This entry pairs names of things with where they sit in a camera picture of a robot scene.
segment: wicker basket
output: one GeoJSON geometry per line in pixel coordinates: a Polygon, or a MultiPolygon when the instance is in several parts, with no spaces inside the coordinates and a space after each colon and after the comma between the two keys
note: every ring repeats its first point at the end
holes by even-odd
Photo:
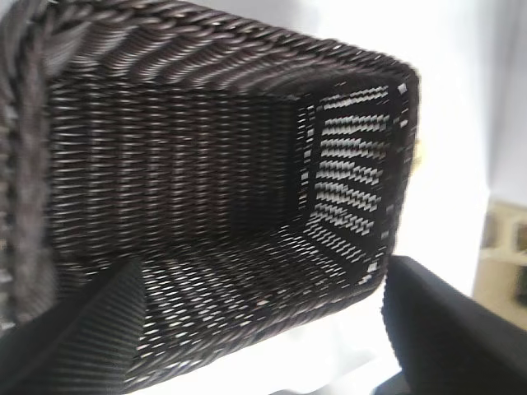
{"type": "Polygon", "coordinates": [[[4,327],[138,260],[132,391],[380,284],[409,66],[179,1],[23,0],[0,37],[4,327]]]}

